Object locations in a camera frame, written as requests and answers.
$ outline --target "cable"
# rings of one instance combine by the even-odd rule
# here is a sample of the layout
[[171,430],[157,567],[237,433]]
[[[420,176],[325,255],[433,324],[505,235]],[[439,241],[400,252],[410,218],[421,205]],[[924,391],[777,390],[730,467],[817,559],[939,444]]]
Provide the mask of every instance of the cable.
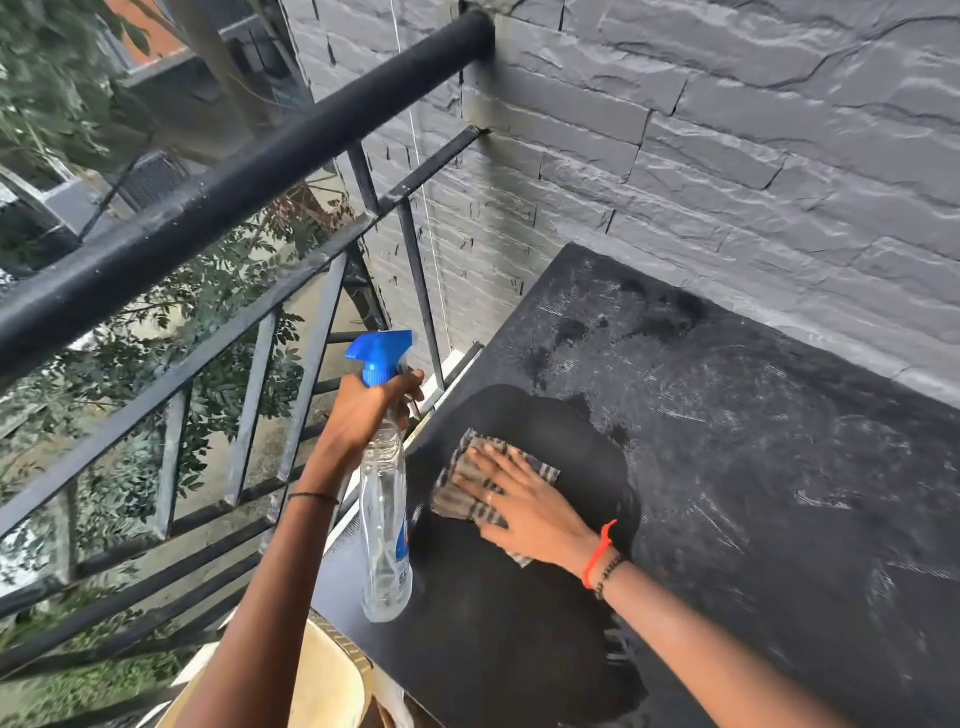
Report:
[[[396,34],[396,51],[403,53],[400,45],[400,26],[396,22],[396,8],[394,0],[390,0],[390,13],[394,17],[394,33]],[[417,128],[414,126],[414,111],[410,107],[407,110],[410,116],[410,133],[414,137],[414,153],[417,156],[417,166],[420,166],[420,146],[417,144]],[[426,215],[426,228],[430,233],[430,253],[433,255],[433,267],[437,271],[437,289],[440,291],[440,310],[444,315],[444,333],[446,334],[446,348],[448,352],[453,351],[453,344],[450,342],[450,323],[446,318],[446,303],[444,302],[444,280],[441,277],[440,261],[437,259],[437,240],[433,236],[433,225],[430,223],[430,205],[426,199],[426,182],[420,188],[420,194],[423,196],[423,214]]]
[[139,151],[133,155],[133,158],[124,167],[123,172],[120,173],[120,176],[117,178],[117,181],[110,186],[110,189],[104,199],[100,201],[97,205],[96,212],[93,213],[93,217],[86,221],[86,225],[80,231],[80,234],[77,235],[77,244],[78,246],[83,245],[86,237],[90,234],[90,231],[93,230],[93,227],[100,221],[100,218],[104,216],[104,213],[107,211],[107,208],[113,203],[113,199],[117,196],[117,193],[120,191],[120,188],[124,185],[124,182],[127,181],[127,177],[130,176],[133,169],[136,167],[136,164],[144,158],[147,152],[150,151],[151,145],[154,143],[154,132],[150,131],[147,134],[146,140],[143,144],[140,145]]

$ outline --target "gray stone wall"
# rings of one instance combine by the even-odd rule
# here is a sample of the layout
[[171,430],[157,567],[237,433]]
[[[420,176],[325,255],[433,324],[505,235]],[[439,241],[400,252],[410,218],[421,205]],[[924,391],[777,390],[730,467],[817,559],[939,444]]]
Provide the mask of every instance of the gray stone wall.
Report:
[[[396,53],[390,0],[283,4],[317,98]],[[395,5],[404,48],[455,12]],[[490,339],[576,241],[960,405],[957,0],[487,5],[495,61],[365,143],[384,190],[493,129],[415,200],[442,350]],[[396,219],[366,244],[422,329]]]

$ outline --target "black metal railing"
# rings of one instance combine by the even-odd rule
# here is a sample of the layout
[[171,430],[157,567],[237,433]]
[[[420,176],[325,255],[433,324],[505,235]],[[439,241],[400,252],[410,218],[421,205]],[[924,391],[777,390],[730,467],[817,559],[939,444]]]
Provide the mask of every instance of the black metal railing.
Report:
[[[493,43],[490,19],[477,11],[464,12],[449,26],[322,100],[302,119],[277,130],[258,146],[229,159],[159,206],[146,210],[129,226],[108,233],[57,266],[25,281],[0,304],[2,394],[18,378],[42,366],[52,354],[96,327],[292,184],[342,153],[349,154],[367,211],[349,221],[317,252],[278,279],[263,296],[240,310],[134,400],[104,419],[96,431],[77,442],[0,508],[0,539],[10,536],[54,498],[63,513],[58,523],[67,529],[59,549],[61,553],[49,573],[0,597],[0,619],[68,592],[91,577],[120,567],[239,508],[263,502],[268,497],[274,500],[275,507],[267,515],[165,569],[70,614],[53,628],[7,648],[0,653],[0,682],[36,678],[106,660],[196,647],[219,638],[216,625],[239,603],[242,589],[235,590],[188,623],[178,624],[172,634],[157,637],[155,632],[254,570],[260,562],[259,551],[205,580],[198,589],[143,614],[122,632],[92,648],[61,651],[66,643],[89,628],[156,595],[251,539],[269,534],[279,518],[281,496],[302,472],[302,466],[296,464],[300,445],[317,437],[322,430],[321,425],[306,426],[311,403],[315,397],[335,391],[339,384],[336,380],[318,381],[326,346],[351,341],[362,333],[331,333],[341,290],[346,288],[359,297],[356,300],[365,309],[362,312],[368,328],[387,327],[358,240],[394,210],[403,228],[438,385],[436,394],[421,411],[426,413],[436,404],[447,383],[459,373],[455,371],[444,379],[410,197],[483,132],[475,127],[465,128],[382,197],[377,197],[373,189],[362,141],[468,63],[489,54]],[[310,325],[308,348],[302,355],[302,377],[276,476],[247,486],[253,436],[279,315],[291,297],[321,273],[325,276],[320,302]],[[215,357],[254,327],[257,327],[256,345],[237,436],[231,444],[226,494],[218,502],[178,516],[181,445],[190,411],[191,384]],[[165,408],[165,437],[151,532],[79,558],[70,532],[76,519],[78,476],[161,408]],[[338,519],[355,500],[356,494],[352,495],[353,500],[347,499],[341,506]],[[173,688],[139,695],[57,725],[98,725],[138,715],[176,694],[177,689]]]

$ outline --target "hand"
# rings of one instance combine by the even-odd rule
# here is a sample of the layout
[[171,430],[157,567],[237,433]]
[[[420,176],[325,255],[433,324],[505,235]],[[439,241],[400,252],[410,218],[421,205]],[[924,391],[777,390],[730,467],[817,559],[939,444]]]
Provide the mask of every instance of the hand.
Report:
[[333,451],[345,457],[351,469],[355,468],[391,405],[397,405],[396,426],[401,432],[406,430],[410,410],[405,398],[423,401],[422,384],[423,371],[419,369],[395,376],[378,387],[368,387],[358,374],[345,376],[340,380],[340,393],[314,454]]
[[478,522],[480,535],[508,551],[547,564],[556,564],[580,576],[600,537],[590,530],[560,491],[534,472],[516,448],[509,457],[492,445],[481,452],[468,450],[468,457],[503,495],[456,474],[453,482],[477,500],[491,505],[507,520],[508,528]]

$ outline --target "spray bottle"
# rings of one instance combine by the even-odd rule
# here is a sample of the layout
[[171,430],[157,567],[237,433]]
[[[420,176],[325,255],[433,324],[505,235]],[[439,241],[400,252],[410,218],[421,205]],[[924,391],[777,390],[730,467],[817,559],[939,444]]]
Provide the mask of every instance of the spray bottle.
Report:
[[[364,362],[363,382],[375,387],[399,372],[413,331],[368,333],[347,349]],[[370,621],[396,619],[410,601],[413,570],[407,548],[407,472],[396,412],[387,412],[360,464],[360,523],[367,547],[363,608]]]

